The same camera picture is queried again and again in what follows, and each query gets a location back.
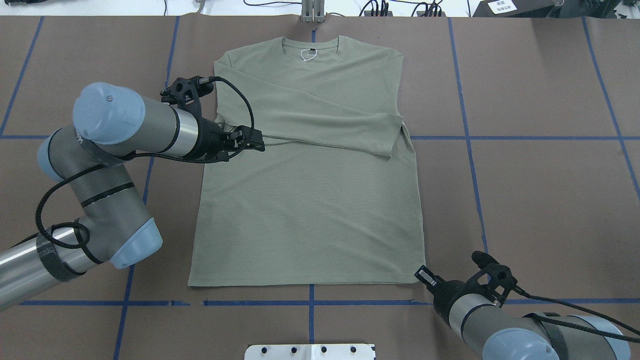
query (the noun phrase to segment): black device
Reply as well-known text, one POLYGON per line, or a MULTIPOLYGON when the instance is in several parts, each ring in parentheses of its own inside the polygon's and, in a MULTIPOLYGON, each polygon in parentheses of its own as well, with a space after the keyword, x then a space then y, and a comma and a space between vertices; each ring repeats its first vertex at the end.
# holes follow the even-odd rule
POLYGON ((511 269, 491 255, 475 251, 480 271, 466 282, 445 281, 422 265, 416 278, 433 294, 433 307, 444 322, 484 360, 628 360, 629 342, 613 325, 640 331, 596 311, 562 300, 528 294, 511 269), (488 282, 480 280, 488 276, 488 282), (531 313, 522 318, 501 309, 511 292, 533 300, 565 305, 596 316, 531 313))

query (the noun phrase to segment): black cable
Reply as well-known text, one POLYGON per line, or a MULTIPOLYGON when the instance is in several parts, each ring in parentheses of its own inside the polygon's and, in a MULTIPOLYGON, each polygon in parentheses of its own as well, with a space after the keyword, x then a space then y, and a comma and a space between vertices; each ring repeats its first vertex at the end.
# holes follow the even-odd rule
POLYGON ((423 17, 438 17, 438 9, 440 10, 440 14, 442 14, 442 8, 440 7, 440 3, 442 2, 442 0, 440 0, 440 2, 436 3, 435 0, 433 0, 433 2, 431 4, 429 4, 429 9, 427 11, 425 11, 422 16, 423 17))
POLYGON ((420 3, 416 3, 415 1, 404 1, 404 0, 391 0, 395 3, 405 3, 405 4, 420 4, 420 3))
MULTIPOLYGON (((60 224, 56 224, 53 225, 51 227, 51 232, 53 232, 55 229, 59 229, 60 227, 72 227, 74 229, 78 229, 78 230, 84 230, 86 232, 86 238, 82 239, 82 240, 78 240, 78 244, 67 244, 67 243, 63 243, 62 241, 59 241, 58 239, 54 238, 52 234, 49 234, 49 232, 47 232, 47 229, 44 228, 44 226, 42 225, 42 210, 44 209, 44 205, 46 204, 47 200, 49 200, 49 197, 51 197, 51 195, 57 190, 60 189, 62 186, 65 186, 66 184, 69 184, 70 182, 72 182, 73 180, 76 180, 78 177, 81 176, 85 176, 86 174, 89 174, 90 172, 94 172, 96 170, 100 170, 104 168, 103 165, 95 165, 92 166, 90 168, 87 168, 83 171, 80 171, 79 173, 77 173, 76 175, 72 175, 62 181, 60 181, 59 183, 55 184, 51 189, 49 189, 44 196, 42 197, 42 199, 40 199, 40 202, 38 203, 38 207, 36 208, 36 227, 38 228, 38 232, 40 234, 42 234, 42 236, 45 237, 45 239, 49 240, 51 243, 59 246, 59 247, 63 247, 65 249, 80 249, 84 246, 86 246, 86 244, 89 242, 89 229, 87 229, 86 226, 84 226, 83 224, 80 224, 78 222, 62 222, 60 224)), ((30 240, 32 237, 26 238, 23 241, 27 241, 30 240)))
POLYGON ((553 318, 546 318, 546 317, 540 316, 538 314, 531 314, 531 315, 529 315, 529 317, 531 317, 533 319, 536 319, 537 321, 548 322, 548 323, 552 323, 554 325, 558 325, 558 326, 562 326, 562 327, 570 327, 572 329, 576 329, 576 330, 580 330, 580 331, 584 331, 584 332, 589 332, 591 334, 604 336, 605 338, 618 339, 618 340, 628 341, 630 343, 640 343, 640 338, 632 338, 630 336, 614 334, 613 332, 606 332, 606 331, 596 330, 596 329, 592 329, 590 327, 581 326, 581 325, 577 325, 577 324, 570 323, 570 322, 564 322, 564 321, 556 320, 556 319, 553 319, 553 318))
POLYGON ((264 6, 264 5, 272 5, 272 4, 286 4, 286 5, 291 5, 291 4, 297 4, 297 5, 302 5, 302 3, 296 3, 294 1, 272 1, 270 3, 262 3, 262 4, 250 4, 247 3, 246 0, 242 0, 244 2, 245 5, 249 5, 249 6, 264 6))
MULTIPOLYGON (((566 302, 566 301, 562 301, 562 300, 558 300, 558 299, 552 299, 552 298, 548 298, 548 297, 540 297, 540 296, 531 295, 531 294, 527 293, 526 291, 524 291, 519 286, 516 286, 514 291, 516 293, 526 297, 527 299, 552 302, 554 304, 564 305, 564 306, 570 307, 572 309, 580 310, 580 311, 583 311, 585 313, 598 316, 598 317, 603 318, 605 320, 608 320, 608 321, 610 321, 612 323, 615 323, 616 325, 619 325, 619 326, 625 328, 626 330, 629 330, 630 332, 633 332, 636 335, 640 335, 640 331, 639 330, 636 330, 633 327, 631 327, 631 326, 629 326, 629 325, 627 325, 627 324, 625 324, 625 323, 623 323, 623 322, 621 322, 619 320, 616 320, 616 319, 614 319, 614 318, 612 318, 610 316, 607 316, 607 315, 604 315, 602 313, 599 313, 598 311, 587 309, 586 307, 578 306, 578 305, 572 304, 570 302, 566 302)), ((632 338, 630 336, 614 334, 613 332, 594 330, 594 329, 591 329, 589 327, 576 325, 576 324, 570 323, 570 322, 563 322, 563 321, 560 321, 560 320, 549 319, 549 318, 545 318, 544 316, 540 316, 540 315, 536 315, 536 314, 531 315, 531 317, 535 318, 535 319, 537 319, 539 321, 542 321, 542 322, 548 322, 548 323, 552 323, 552 324, 558 325, 558 326, 571 327, 572 329, 590 332, 591 334, 605 336, 607 338, 613 338, 613 339, 629 341, 631 343, 640 343, 640 338, 632 338)))
POLYGON ((16 246, 20 245, 21 243, 26 243, 27 241, 29 241, 29 240, 31 240, 31 239, 35 239, 35 238, 37 238, 37 237, 38 237, 38 233, 35 233, 35 234, 30 235, 29 237, 25 238, 24 240, 21 240, 19 243, 15 244, 15 245, 14 245, 14 246, 12 246, 12 247, 16 247, 16 246))
POLYGON ((424 1, 421 3, 418 3, 418 5, 416 5, 415 8, 413 8, 413 11, 411 12, 412 17, 415 15, 415 11, 418 10, 418 7, 420 5, 424 5, 424 13, 426 13, 427 10, 429 10, 429 4, 425 3, 424 1))
POLYGON ((373 2, 376 3, 376 6, 378 5, 378 0, 369 0, 369 1, 367 1, 367 3, 364 4, 362 9, 360 10, 360 13, 358 14, 358 16, 362 16, 362 14, 364 13, 364 10, 367 8, 367 5, 369 5, 369 4, 371 4, 371 16, 373 16, 373 2))

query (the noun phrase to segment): black tape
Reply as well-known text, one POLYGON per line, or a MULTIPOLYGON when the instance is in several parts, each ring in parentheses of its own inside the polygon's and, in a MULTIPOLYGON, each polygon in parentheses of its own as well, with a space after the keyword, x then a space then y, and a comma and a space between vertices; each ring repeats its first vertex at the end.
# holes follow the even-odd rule
POLYGON ((44 265, 44 268, 56 278, 56 280, 61 282, 67 282, 75 279, 76 277, 84 275, 86 272, 76 272, 72 269, 67 263, 62 261, 58 255, 58 251, 56 250, 55 245, 53 245, 49 240, 45 239, 42 234, 38 234, 38 238, 36 240, 36 249, 38 251, 38 256, 40 257, 40 261, 44 265))
POLYGON ((175 133, 173 134, 173 139, 171 139, 169 145, 167 145, 167 147, 165 147, 164 149, 158 151, 158 154, 162 154, 163 152, 171 149, 175 144, 175 141, 178 140, 178 134, 180 133, 180 117, 178 116, 178 112, 175 111, 175 109, 171 106, 169 106, 169 108, 173 110, 173 114, 175 115, 175 133))
MULTIPOLYGON (((530 318, 531 315, 533 314, 536 314, 536 313, 527 314, 523 317, 530 318)), ((544 316, 547 318, 553 317, 553 316, 559 316, 558 314, 555 314, 555 313, 544 313, 543 315, 540 315, 540 314, 536 314, 536 315, 544 316)), ((554 348, 554 350, 558 354, 558 358, 560 360, 569 360, 569 350, 566 347, 566 341, 564 340, 562 331, 560 331, 558 326, 548 322, 538 321, 538 323, 542 325, 544 330, 547 332, 547 336, 549 337, 549 342, 551 343, 551 347, 554 348)))
POLYGON ((133 183, 126 183, 126 184, 122 184, 122 185, 118 185, 114 188, 110 188, 109 190, 105 191, 105 192, 101 192, 96 196, 90 197, 89 199, 86 199, 85 201, 82 201, 80 203, 80 206, 82 206, 83 208, 93 204, 94 202, 104 199, 107 196, 111 196, 115 193, 121 192, 122 190, 126 190, 128 188, 132 188, 135 185, 133 183))
MULTIPOLYGON (((79 221, 80 221, 80 219, 79 219, 79 218, 77 218, 77 219, 76 219, 76 221, 74 221, 74 222, 78 223, 79 221)), ((76 228, 76 227, 74 227, 74 234, 75 234, 76 239, 78 240, 78 242, 80 242, 80 241, 82 240, 82 234, 80 233, 80 230, 79 230, 78 228, 76 228)), ((102 263, 104 262, 104 261, 100 261, 100 260, 98 260, 98 258, 96 258, 96 257, 91 253, 91 251, 89 251, 89 248, 87 248, 87 247, 86 247, 86 245, 85 245, 85 246, 83 246, 83 247, 81 247, 80 249, 82 249, 82 251, 84 252, 84 254, 86 255, 86 257, 88 257, 88 258, 89 258, 89 260, 93 261, 95 264, 100 265, 100 264, 102 264, 102 263)))
POLYGON ((467 319, 469 318, 469 315, 471 315, 474 311, 478 310, 481 307, 485 307, 485 306, 495 306, 493 304, 480 304, 475 306, 473 309, 467 311, 465 317, 462 319, 462 324, 460 324, 460 336, 462 336, 462 341, 465 341, 465 324, 467 323, 467 319))

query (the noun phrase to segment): grid line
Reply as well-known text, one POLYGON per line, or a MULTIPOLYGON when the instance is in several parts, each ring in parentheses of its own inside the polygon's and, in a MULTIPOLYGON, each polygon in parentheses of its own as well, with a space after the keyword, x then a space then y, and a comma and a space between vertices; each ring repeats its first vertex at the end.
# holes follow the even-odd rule
POLYGON ((22 69, 20 70, 20 74, 18 75, 18 80, 15 82, 13 93, 11 94, 11 98, 9 99, 9 105, 6 107, 6 111, 4 113, 4 119, 2 121, 2 125, 0 125, 0 136, 4 134, 4 129, 6 128, 6 125, 9 122, 9 116, 11 115, 13 102, 15 101, 15 97, 18 95, 18 90, 20 89, 20 84, 22 83, 22 78, 24 77, 24 73, 27 71, 27 65, 29 64, 29 59, 31 59, 33 48, 36 46, 36 41, 38 40, 38 35, 40 34, 40 30, 42 29, 43 22, 44 22, 44 16, 41 16, 40 21, 38 22, 38 27, 36 28, 36 32, 33 35, 33 39, 31 40, 31 46, 29 46, 29 51, 27 52, 27 56, 24 59, 24 63, 22 63, 22 69))
MULTIPOLYGON (((572 304, 640 304, 640 298, 569 298, 572 304)), ((190 306, 177 300, 27 300, 20 306, 190 306)), ((205 300, 206 307, 251 306, 430 306, 431 302, 416 300, 205 300)), ((541 300, 509 299, 507 305, 549 304, 541 300)))
POLYGON ((480 219, 480 228, 482 231, 482 243, 484 252, 489 253, 489 246, 486 242, 486 231, 484 230, 484 216, 482 214, 482 204, 480 203, 480 191, 478 190, 478 181, 476 177, 476 164, 474 163, 473 150, 471 148, 471 138, 469 134, 469 125, 467 122, 467 108, 465 107, 465 98, 462 94, 462 80, 460 79, 460 67, 458 66, 458 54, 456 52, 456 39, 453 34, 453 23, 451 18, 447 18, 449 24, 449 38, 451 40, 451 52, 453 53, 453 66, 456 70, 456 82, 458 85, 458 97, 460 98, 460 111, 462 113, 462 124, 465 128, 465 141, 467 142, 467 154, 469 157, 469 166, 471 167, 471 181, 474 185, 474 195, 476 197, 476 211, 480 219))
POLYGON ((316 286, 314 284, 309 284, 309 343, 316 343, 316 325, 315 325, 315 317, 316 317, 316 286))
MULTIPOLYGON (((0 139, 7 140, 44 140, 49 135, 0 135, 0 139)), ((538 135, 412 135, 411 140, 570 140, 570 141, 638 141, 640 136, 538 136, 538 135)))
POLYGON ((589 26, 587 25, 587 18, 584 16, 582 17, 582 27, 584 28, 584 36, 586 37, 587 45, 589 46, 591 61, 593 62, 593 67, 596 70, 596 75, 598 76, 598 82, 600 83, 600 88, 602 88, 602 95, 604 96, 604 100, 607 103, 607 108, 609 109, 609 115, 611 116, 611 121, 613 121, 613 127, 616 129, 616 134, 618 135, 618 141, 620 141, 620 147, 622 148, 622 154, 624 155, 625 163, 627 163, 629 175, 631 176, 631 182, 633 183, 634 188, 636 189, 637 198, 638 200, 640 200, 640 186, 638 186, 638 180, 636 177, 636 173, 634 172, 634 167, 633 165, 631 165, 631 159, 629 158, 627 147, 625 146, 625 141, 622 137, 620 126, 618 125, 618 119, 616 119, 616 114, 613 111, 613 106, 611 105, 611 100, 609 98, 607 87, 604 85, 604 80, 602 79, 602 74, 600 73, 598 60, 596 59, 596 54, 593 51, 593 44, 591 43, 591 35, 589 35, 589 26))
MULTIPOLYGON (((175 23, 173 25, 173 36, 171 40, 171 48, 169 50, 169 59, 167 60, 166 66, 166 77, 164 79, 164 85, 169 86, 169 78, 171 76, 171 66, 173 63, 173 52, 175 50, 175 43, 178 36, 178 27, 180 25, 180 17, 175 17, 175 23)), ((149 158, 149 166, 147 169, 147 178, 145 180, 145 189, 142 195, 142 202, 147 204, 147 197, 149 194, 149 181, 151 180, 151 171, 154 166, 154 158, 149 158)), ((127 287, 125 289, 124 301, 122 304, 122 312, 120 314, 120 325, 118 326, 118 336, 116 338, 116 345, 113 351, 113 360, 118 360, 120 357, 120 347, 122 345, 122 336, 124 335, 124 326, 127 322, 127 310, 129 308, 129 296, 131 294, 131 285, 133 284, 133 274, 135 271, 136 265, 131 265, 129 267, 129 274, 127 276, 127 287)))

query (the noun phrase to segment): silver metal cylinder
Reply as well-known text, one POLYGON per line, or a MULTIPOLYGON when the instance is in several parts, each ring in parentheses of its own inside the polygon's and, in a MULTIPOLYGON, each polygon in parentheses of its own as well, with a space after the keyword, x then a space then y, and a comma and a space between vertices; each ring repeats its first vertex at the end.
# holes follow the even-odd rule
MULTIPOLYGON (((555 316, 556 320, 592 327, 586 321, 573 316, 555 316)), ((533 318, 513 318, 496 306, 477 307, 471 310, 462 324, 465 343, 482 356, 487 340, 504 329, 525 329, 540 335, 549 344, 561 341, 567 360, 616 360, 616 354, 603 336, 549 324, 541 324, 533 318)), ((515 348, 522 344, 512 343, 515 348)))
MULTIPOLYGON (((56 229, 53 236, 65 243, 77 244, 74 230, 71 228, 56 229)), ((63 249, 55 245, 53 247, 62 262, 75 272, 84 272, 96 266, 82 249, 63 249)), ((41 258, 42 248, 38 251, 37 239, 0 253, 0 311, 61 282, 50 273, 41 258)))

